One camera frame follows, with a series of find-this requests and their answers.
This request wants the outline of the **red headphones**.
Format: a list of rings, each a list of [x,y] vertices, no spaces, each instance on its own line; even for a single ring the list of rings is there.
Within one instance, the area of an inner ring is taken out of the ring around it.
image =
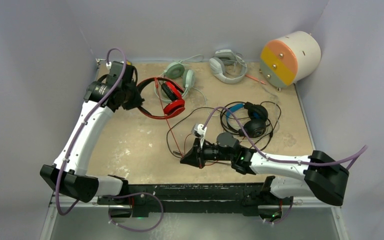
[[[144,107],[139,106],[138,110],[148,118],[155,120],[168,120],[180,115],[185,110],[185,91],[173,80],[165,77],[151,77],[144,79],[137,84],[137,90],[141,94],[144,88],[150,84],[160,100],[163,115],[153,115]]]

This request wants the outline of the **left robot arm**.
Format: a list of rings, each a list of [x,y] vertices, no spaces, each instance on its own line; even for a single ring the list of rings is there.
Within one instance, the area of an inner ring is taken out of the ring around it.
[[[100,196],[109,196],[118,205],[128,201],[125,178],[88,176],[87,172],[97,141],[115,111],[133,109],[139,102],[137,79],[136,67],[114,61],[108,74],[87,87],[80,116],[62,152],[39,173],[57,195],[84,203]]]

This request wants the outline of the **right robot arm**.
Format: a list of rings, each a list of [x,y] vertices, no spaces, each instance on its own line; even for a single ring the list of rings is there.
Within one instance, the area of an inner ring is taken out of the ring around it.
[[[315,197],[342,206],[349,170],[323,151],[310,155],[288,156],[258,152],[242,146],[232,134],[224,132],[216,143],[196,137],[180,163],[202,169],[208,161],[228,161],[242,175],[267,175],[260,196],[268,204],[289,197]]]

